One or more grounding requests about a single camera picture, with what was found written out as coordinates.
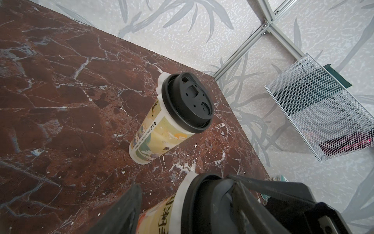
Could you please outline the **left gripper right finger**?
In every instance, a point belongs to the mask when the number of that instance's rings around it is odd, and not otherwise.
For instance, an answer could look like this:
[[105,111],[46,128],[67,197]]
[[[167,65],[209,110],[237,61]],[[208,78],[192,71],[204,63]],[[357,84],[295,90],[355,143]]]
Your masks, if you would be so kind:
[[260,204],[241,182],[232,189],[233,212],[240,234],[288,234],[273,215]]

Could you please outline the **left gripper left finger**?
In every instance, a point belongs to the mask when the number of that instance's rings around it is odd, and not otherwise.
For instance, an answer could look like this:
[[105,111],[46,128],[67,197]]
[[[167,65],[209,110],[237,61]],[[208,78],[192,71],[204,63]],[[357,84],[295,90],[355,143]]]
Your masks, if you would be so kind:
[[138,184],[114,204],[106,214],[87,232],[89,234],[134,234],[141,212],[142,192]]

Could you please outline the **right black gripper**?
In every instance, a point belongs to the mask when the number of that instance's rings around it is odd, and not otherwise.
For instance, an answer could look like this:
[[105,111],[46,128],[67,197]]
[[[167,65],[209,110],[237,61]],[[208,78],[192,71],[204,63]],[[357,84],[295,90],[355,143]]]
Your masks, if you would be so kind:
[[228,178],[241,182],[289,234],[351,233],[340,212],[324,202],[316,202],[310,188],[303,183],[241,175],[228,175]]

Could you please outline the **black cup lid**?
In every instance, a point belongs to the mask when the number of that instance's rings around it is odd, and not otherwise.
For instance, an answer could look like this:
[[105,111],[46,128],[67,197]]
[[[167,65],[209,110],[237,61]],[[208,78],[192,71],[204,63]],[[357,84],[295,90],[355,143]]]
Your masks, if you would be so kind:
[[181,233],[237,234],[231,195],[234,184],[215,174],[198,174],[183,202]]
[[198,134],[212,124],[213,101],[193,73],[168,75],[161,86],[161,94],[168,113],[184,130]]

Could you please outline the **round leak-proof paper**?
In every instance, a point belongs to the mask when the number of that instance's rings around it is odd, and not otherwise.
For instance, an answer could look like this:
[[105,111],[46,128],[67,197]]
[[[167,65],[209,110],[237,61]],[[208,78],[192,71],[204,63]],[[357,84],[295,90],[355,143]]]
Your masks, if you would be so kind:
[[182,222],[182,210],[184,200],[189,186],[192,181],[198,176],[195,172],[188,173],[182,183],[180,184],[176,195],[174,197],[170,223],[169,223],[169,234],[180,234],[181,233],[181,222]]
[[156,93],[157,95],[160,95],[162,93],[162,85],[164,81],[170,76],[171,74],[167,72],[162,72],[160,76],[158,77],[157,80],[157,88],[156,88]]

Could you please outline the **milk tea paper cup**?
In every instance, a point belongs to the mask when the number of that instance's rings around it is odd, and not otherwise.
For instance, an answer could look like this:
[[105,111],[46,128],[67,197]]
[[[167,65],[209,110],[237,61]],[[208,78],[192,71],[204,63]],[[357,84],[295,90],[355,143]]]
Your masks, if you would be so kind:
[[129,154],[133,161],[145,165],[193,135],[172,119],[160,94],[131,141]]

